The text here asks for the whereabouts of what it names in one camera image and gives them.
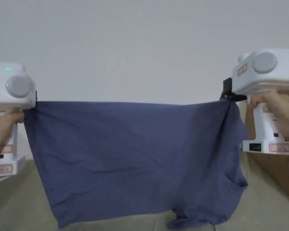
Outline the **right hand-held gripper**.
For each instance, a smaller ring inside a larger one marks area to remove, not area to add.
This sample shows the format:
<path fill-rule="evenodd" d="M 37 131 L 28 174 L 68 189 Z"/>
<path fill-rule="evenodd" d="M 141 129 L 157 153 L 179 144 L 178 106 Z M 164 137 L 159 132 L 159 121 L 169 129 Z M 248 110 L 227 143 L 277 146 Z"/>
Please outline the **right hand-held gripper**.
<path fill-rule="evenodd" d="M 238 57 L 232 76 L 223 82 L 224 98 L 250 101 L 253 94 L 289 90 L 289 49 L 260 49 Z M 277 119 L 265 103 L 253 110 L 256 138 L 244 140 L 242 150 L 254 153 L 289 153 L 289 141 L 277 129 Z"/>

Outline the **person's left hand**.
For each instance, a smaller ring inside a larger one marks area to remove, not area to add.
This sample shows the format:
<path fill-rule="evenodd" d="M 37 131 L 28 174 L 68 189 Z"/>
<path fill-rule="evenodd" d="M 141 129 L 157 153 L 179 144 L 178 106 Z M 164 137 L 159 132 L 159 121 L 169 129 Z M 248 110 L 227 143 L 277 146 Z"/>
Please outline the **person's left hand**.
<path fill-rule="evenodd" d="M 5 146 L 5 142 L 12 133 L 14 124 L 23 123 L 23 121 L 24 113 L 22 111 L 12 112 L 0 116 L 0 153 Z"/>

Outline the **person's right hand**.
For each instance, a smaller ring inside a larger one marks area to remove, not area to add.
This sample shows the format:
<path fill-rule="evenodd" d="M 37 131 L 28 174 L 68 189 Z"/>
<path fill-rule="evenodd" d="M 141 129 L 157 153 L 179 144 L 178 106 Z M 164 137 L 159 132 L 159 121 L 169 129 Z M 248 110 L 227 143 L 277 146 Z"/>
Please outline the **person's right hand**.
<path fill-rule="evenodd" d="M 277 119 L 278 131 L 285 138 L 289 138 L 289 96 L 275 91 L 254 94 L 250 98 L 247 106 L 245 127 L 248 137 L 255 139 L 255 125 L 253 119 L 253 109 L 260 103 L 266 103 Z"/>

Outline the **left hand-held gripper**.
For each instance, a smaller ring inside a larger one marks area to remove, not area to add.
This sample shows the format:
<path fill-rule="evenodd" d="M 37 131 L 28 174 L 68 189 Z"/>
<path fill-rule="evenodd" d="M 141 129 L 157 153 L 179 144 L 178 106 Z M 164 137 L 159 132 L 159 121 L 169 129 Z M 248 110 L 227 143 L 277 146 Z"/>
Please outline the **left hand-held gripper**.
<path fill-rule="evenodd" d="M 36 84 L 18 63 L 0 64 L 0 116 L 14 111 L 34 108 L 37 101 Z M 18 174 L 26 164 L 26 158 L 17 151 L 18 125 L 0 153 L 0 178 Z"/>

